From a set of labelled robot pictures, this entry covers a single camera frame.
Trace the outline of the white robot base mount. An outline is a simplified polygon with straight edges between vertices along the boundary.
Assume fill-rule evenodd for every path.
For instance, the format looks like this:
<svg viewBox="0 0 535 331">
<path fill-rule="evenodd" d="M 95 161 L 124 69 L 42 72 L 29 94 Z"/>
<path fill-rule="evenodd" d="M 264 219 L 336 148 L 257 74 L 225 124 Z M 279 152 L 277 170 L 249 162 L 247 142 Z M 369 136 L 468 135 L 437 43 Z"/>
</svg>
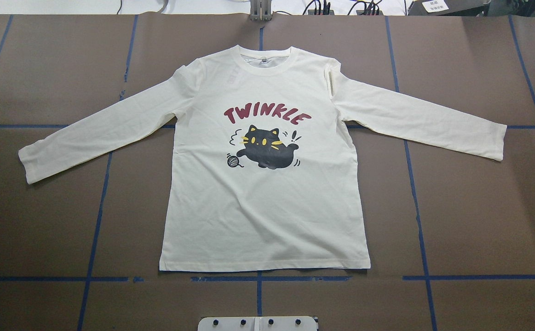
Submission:
<svg viewBox="0 0 535 331">
<path fill-rule="evenodd" d="M 198 331 L 318 331 L 316 316 L 206 317 Z"/>
</svg>

